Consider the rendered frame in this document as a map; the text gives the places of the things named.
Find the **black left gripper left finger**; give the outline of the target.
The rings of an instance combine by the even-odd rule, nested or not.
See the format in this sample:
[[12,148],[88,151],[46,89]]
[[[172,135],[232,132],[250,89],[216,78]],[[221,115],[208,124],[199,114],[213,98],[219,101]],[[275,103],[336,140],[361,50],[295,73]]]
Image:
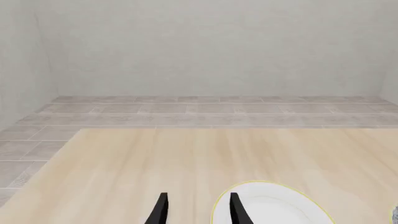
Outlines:
[[169,210],[169,198],[162,192],[144,224],[166,224]]

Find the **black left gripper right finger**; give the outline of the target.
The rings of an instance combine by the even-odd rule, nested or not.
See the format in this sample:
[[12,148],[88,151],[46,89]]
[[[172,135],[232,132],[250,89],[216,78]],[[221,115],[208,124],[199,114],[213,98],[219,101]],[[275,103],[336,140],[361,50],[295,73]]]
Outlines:
[[254,224],[236,192],[230,194],[229,212],[232,224]]

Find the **white plate with yellow rim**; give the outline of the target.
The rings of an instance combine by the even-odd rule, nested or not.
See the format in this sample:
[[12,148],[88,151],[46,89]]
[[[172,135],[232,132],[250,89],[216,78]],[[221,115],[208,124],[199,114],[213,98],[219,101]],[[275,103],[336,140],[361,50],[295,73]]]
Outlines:
[[305,194],[283,184],[250,180],[231,186],[218,197],[211,224],[232,224],[230,194],[239,195],[254,224],[335,224],[332,217]]

